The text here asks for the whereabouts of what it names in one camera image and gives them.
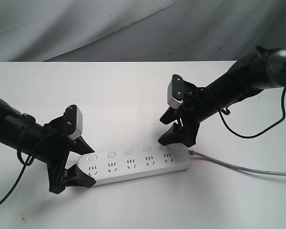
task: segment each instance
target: power strip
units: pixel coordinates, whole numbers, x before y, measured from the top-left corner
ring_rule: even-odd
[[[146,144],[80,156],[78,167],[96,180],[95,185],[187,169],[191,159],[182,144]]]

